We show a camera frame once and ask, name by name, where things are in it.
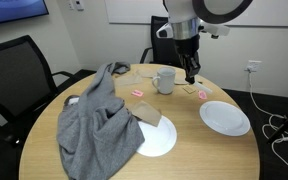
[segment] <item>mug handle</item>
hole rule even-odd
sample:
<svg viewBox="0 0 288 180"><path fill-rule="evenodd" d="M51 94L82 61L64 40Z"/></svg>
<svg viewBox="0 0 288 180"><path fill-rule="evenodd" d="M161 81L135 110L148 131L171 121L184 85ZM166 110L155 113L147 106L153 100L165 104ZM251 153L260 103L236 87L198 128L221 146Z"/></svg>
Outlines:
<svg viewBox="0 0 288 180"><path fill-rule="evenodd" d="M159 76L153 77L153 79L152 79L152 84L153 84L153 86L154 86L157 90L159 90L160 88L155 85L155 81L156 81L157 79L161 79L161 78L160 78Z"/></svg>

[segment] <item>small pink object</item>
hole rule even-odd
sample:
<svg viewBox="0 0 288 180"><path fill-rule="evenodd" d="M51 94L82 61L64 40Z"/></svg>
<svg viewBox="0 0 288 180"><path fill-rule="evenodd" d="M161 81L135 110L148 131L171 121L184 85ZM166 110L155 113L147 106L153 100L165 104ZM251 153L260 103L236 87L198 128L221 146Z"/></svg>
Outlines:
<svg viewBox="0 0 288 180"><path fill-rule="evenodd" d="M204 91L198 91L198 96L200 99L207 99L207 95Z"/></svg>
<svg viewBox="0 0 288 180"><path fill-rule="evenodd" d="M139 90L134 90L134 91L132 92L132 94L133 94L134 96L137 96L137 97L142 97L144 93L143 93L142 91L139 91Z"/></svg>

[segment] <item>small paper item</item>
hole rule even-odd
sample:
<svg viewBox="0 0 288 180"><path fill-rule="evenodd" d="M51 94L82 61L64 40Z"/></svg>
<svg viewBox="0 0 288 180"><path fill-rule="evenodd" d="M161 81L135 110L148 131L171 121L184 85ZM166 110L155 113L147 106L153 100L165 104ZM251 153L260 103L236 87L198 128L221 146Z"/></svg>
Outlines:
<svg viewBox="0 0 288 180"><path fill-rule="evenodd" d="M181 74L176 74L175 80L174 80L174 84L176 84L176 85L185 85L185 84L188 84L188 82L185 81L185 76L183 76Z"/></svg>
<svg viewBox="0 0 288 180"><path fill-rule="evenodd" d="M142 82L142 77L138 74L124 75L115 79L116 86L138 84Z"/></svg>
<svg viewBox="0 0 288 180"><path fill-rule="evenodd" d="M139 91L139 90L134 90L134 91L132 92L132 94L133 94L134 96L137 96L137 97L142 97L144 93L143 93L142 91Z"/></svg>
<svg viewBox="0 0 288 180"><path fill-rule="evenodd" d="M192 94L193 92L196 91L196 89L191 85L186 85L183 87L183 89L189 94Z"/></svg>
<svg viewBox="0 0 288 180"><path fill-rule="evenodd" d="M200 97L200 99L207 99L206 92L204 91L198 91L198 96Z"/></svg>
<svg viewBox="0 0 288 180"><path fill-rule="evenodd" d="M155 70L147 68L138 69L136 72L143 78L152 78L155 77L157 74Z"/></svg>
<svg viewBox="0 0 288 180"><path fill-rule="evenodd" d="M155 127L158 126L162 117L158 110L144 101L135 104L134 106L130 107L129 110L134 116L142 119L143 122Z"/></svg>

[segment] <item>television screen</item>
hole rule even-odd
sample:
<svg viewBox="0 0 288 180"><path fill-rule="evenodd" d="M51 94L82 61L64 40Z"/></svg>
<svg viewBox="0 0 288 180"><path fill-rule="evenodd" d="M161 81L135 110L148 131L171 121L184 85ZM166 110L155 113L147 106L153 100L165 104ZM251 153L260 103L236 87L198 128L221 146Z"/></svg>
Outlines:
<svg viewBox="0 0 288 180"><path fill-rule="evenodd" d="M46 14L44 0L0 0L0 23Z"/></svg>

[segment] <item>white mug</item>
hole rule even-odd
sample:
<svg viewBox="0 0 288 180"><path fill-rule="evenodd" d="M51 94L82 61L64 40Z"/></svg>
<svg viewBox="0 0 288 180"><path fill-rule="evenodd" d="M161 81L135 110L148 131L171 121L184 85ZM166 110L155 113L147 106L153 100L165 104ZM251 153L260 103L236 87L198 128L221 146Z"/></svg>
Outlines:
<svg viewBox="0 0 288 180"><path fill-rule="evenodd" d="M175 74L174 68L162 67L157 71L157 76L153 77L152 84L161 94L170 94L173 92Z"/></svg>

